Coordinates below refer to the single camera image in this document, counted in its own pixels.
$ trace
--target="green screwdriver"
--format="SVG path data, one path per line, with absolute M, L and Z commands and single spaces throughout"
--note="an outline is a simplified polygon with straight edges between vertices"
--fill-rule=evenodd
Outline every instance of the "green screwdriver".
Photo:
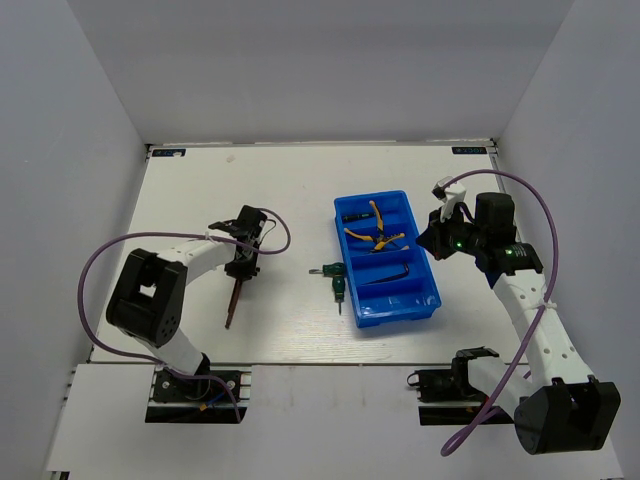
M 325 277 L 333 277 L 331 280 L 331 288 L 333 288 L 333 298 L 338 302 L 338 313 L 342 315 L 342 302 L 344 302 L 345 281 L 344 274 L 347 271 L 344 263 L 336 262 L 329 265 L 323 265 L 322 270 L 314 268 L 309 270 L 311 274 L 318 274 Z

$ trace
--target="wall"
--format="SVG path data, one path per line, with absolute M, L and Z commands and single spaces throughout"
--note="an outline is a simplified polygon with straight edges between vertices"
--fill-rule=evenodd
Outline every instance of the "wall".
M 148 143 L 488 138 L 572 0 L 69 0 Z
M 640 479 L 639 18 L 637 1 L 577 1 L 499 142 L 501 166 L 541 190 L 559 226 L 555 301 L 585 360 L 621 391 L 612 438 L 627 479 Z M 550 265 L 539 207 L 509 190 Z
M 1 0 L 0 12 L 0 464 L 22 480 L 40 478 L 87 357 L 78 274 L 128 225 L 144 147 L 65 1 Z M 88 291 L 94 319 L 106 286 Z

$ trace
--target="pliers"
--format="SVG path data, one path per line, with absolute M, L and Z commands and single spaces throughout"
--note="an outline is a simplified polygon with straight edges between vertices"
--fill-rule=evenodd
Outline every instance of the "pliers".
M 373 237 L 371 235 L 358 235 L 357 233 L 353 233 L 348 228 L 344 229 L 344 233 L 346 233 L 348 235 L 351 235 L 353 238 L 357 238 L 358 240 L 362 240 L 364 242 L 373 242 L 375 244 L 375 246 L 373 247 L 371 252 L 372 253 L 376 253 L 376 252 L 380 252 L 384 247 L 387 246 L 387 244 L 392 243 L 394 240 L 398 240 L 400 238 L 404 238 L 404 233 L 398 233 L 398 234 L 392 235 L 390 237 L 385 236 L 385 234 L 384 234 L 384 222 L 382 221 L 382 215 L 380 214 L 380 210 L 378 210 L 378 206 L 376 205 L 376 202 L 374 202 L 373 200 L 370 200 L 369 201 L 369 205 L 371 205 L 371 207 L 373 208 L 373 211 L 376 214 L 377 227 L 378 227 L 378 236 L 377 237 Z M 407 248 L 409 248 L 409 247 L 405 246 L 405 247 L 402 248 L 402 250 L 406 250 Z

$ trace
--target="blue plastic bin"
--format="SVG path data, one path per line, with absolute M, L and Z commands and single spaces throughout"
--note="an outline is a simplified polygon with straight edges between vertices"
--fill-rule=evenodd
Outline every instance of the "blue plastic bin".
M 375 201 L 380 210 L 387 237 L 401 232 L 405 234 L 405 238 L 394 242 L 396 245 L 389 244 L 378 253 L 371 253 L 373 243 L 358 240 L 344 232 L 347 227 L 354 233 L 376 237 L 375 217 L 346 224 L 342 222 L 344 215 L 372 213 L 370 200 Z M 363 328 L 430 317 L 441 305 L 440 295 L 425 252 L 415 243 L 418 229 L 406 193 L 397 190 L 341 197 L 336 198 L 334 204 L 357 326 Z M 406 245 L 409 249 L 401 250 Z M 385 283 L 369 283 L 404 272 L 404 263 L 409 266 L 406 277 Z

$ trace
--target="tabletop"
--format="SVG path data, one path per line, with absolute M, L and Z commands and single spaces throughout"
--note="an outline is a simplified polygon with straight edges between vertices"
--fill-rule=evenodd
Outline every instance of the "tabletop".
M 229 330 L 225 330 L 233 280 L 222 268 L 187 288 L 181 328 L 217 364 L 442 364 L 461 348 L 486 345 L 510 361 L 519 340 L 509 317 L 472 257 L 458 254 L 436 262 L 428 255 L 442 307 L 429 319 L 358 329 L 351 303 L 338 315 L 331 281 L 311 268 L 341 260 L 334 223 L 336 197 L 404 190 L 418 230 L 441 204 L 431 194 L 436 181 L 492 168 L 488 155 L 454 155 L 447 146 L 254 145 L 188 147 L 184 156 L 154 157 L 136 204 L 130 232 L 203 233 L 207 225 L 235 218 L 247 204 L 279 213 L 293 241 L 281 255 L 261 256 L 260 274 L 246 282 Z M 491 175 L 464 181 L 467 203 L 498 191 Z M 263 248 L 285 242 L 281 227 Z M 157 251 L 175 239 L 125 242 Z M 111 290 L 117 275 L 111 279 Z M 98 328 L 107 344 L 144 352 L 135 340 L 109 325 Z M 100 349 L 94 362 L 130 361 Z

